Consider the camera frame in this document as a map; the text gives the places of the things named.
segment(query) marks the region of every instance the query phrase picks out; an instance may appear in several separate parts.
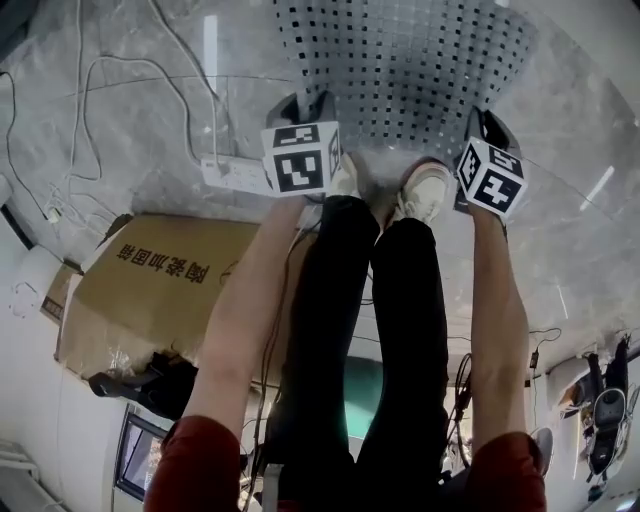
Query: marble floor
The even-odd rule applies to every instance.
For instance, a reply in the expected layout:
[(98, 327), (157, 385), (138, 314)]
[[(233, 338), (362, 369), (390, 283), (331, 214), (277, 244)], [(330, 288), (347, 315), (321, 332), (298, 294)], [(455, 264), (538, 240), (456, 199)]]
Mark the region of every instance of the marble floor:
[[(169, 24), (201, 59), (203, 19), (217, 16), (215, 88), (225, 107), (217, 117), (218, 146), (224, 153), (260, 157), (259, 134), (267, 111), (295, 90), (295, 69), (281, 51), (269, 0), (158, 3)], [(562, 329), (558, 340), (541, 347), (544, 368), (640, 322), (634, 314), (640, 306), (640, 128), (611, 80), (536, 8), (535, 0), (511, 5), (540, 31), (530, 65), (494, 111), (519, 139), (529, 173), (529, 192), (508, 229), (531, 328)], [(209, 152), (208, 97), (147, 1), (84, 0), (83, 6), (82, 75), (101, 54), (157, 61), (189, 104), (195, 153)], [(28, 40), (0, 66), (16, 81), (13, 162), (41, 206), (51, 197), (51, 184), (60, 186), (69, 170), (75, 19), (76, 0), (42, 0)], [(89, 84), (87, 125), (103, 176), (99, 182), (72, 180), (73, 207), (86, 217), (86, 225), (77, 222), (69, 207), (59, 224), (48, 224), (16, 183), (6, 148), (0, 147), (0, 169), (15, 190), (10, 208), (40, 244), (60, 257), (82, 261), (114, 214), (162, 212), (255, 222), (263, 217), (268, 199), (204, 184), (199, 169), (185, 156), (180, 104), (154, 70), (103, 62), (95, 66)], [(11, 120), (10, 93), (2, 82), (0, 132)], [(378, 178), (397, 176), (407, 165), (406, 155), (389, 148), (374, 156), (365, 158), (375, 160), (370, 170)], [(98, 172), (82, 130), (73, 172), (85, 177)], [(610, 178), (593, 196), (605, 173)], [(468, 337), (471, 221), (449, 205), (433, 228), (450, 334)], [(356, 335), (377, 336), (371, 307), (363, 307)], [(542, 339), (544, 335), (532, 335), (532, 347)], [(468, 349), (464, 339), (452, 340), (451, 346), (454, 355)]]

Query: red sleeve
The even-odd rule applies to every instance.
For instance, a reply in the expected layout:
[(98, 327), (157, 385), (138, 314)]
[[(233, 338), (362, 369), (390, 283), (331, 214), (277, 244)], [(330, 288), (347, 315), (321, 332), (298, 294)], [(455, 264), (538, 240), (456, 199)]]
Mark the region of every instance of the red sleeve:
[(545, 512), (538, 447), (528, 435), (511, 433), (483, 446), (473, 457), (466, 497), (470, 510)]
[(178, 421), (162, 443), (162, 459), (146, 492), (145, 512), (237, 512), (240, 444), (218, 422)]

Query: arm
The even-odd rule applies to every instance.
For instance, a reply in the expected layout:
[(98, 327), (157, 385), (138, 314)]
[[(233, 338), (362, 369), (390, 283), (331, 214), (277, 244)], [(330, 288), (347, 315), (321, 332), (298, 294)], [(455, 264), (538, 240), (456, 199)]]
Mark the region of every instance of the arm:
[(237, 512), (240, 442), (254, 367), (271, 333), (304, 200), (278, 201), (211, 312), (200, 370), (165, 439), (146, 512)]
[(469, 205), (475, 224), (471, 325), (473, 450), (526, 432), (524, 389), (529, 326), (500, 220)]

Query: person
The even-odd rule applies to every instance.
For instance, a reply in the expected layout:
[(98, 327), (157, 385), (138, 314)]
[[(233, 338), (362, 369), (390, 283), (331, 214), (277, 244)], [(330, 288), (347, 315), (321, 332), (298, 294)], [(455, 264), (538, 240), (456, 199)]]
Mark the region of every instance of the person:
[[(300, 273), (280, 397), (267, 423), (266, 463), (282, 465), (277, 507), (389, 510), (424, 500), (444, 508), (438, 482), (447, 441), (447, 322), (429, 224), (449, 171), (434, 160), (418, 162), (397, 203), (370, 207), (360, 197), (352, 160), (344, 155), (342, 163)], [(163, 443), (147, 512), (237, 510), (249, 385), (273, 327), (304, 206), (301, 198), (275, 203), (220, 294), (191, 398)], [(540, 454), (525, 433), (527, 317), (500, 219), (469, 209), (475, 225), (474, 456), (465, 510), (539, 512), (546, 510)], [(369, 262), (383, 392), (354, 462), (343, 369)]]

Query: shoe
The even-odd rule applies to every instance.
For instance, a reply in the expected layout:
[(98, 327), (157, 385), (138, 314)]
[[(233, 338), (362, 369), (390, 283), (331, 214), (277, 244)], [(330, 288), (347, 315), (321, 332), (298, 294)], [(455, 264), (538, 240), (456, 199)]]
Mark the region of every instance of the shoe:
[(362, 199), (358, 191), (358, 170), (347, 153), (342, 155), (340, 165), (331, 178), (327, 197), (330, 196), (352, 196)]
[(398, 204), (389, 225), (406, 218), (429, 225), (440, 212), (448, 182), (449, 169), (439, 162), (426, 162), (416, 167), (398, 193)]

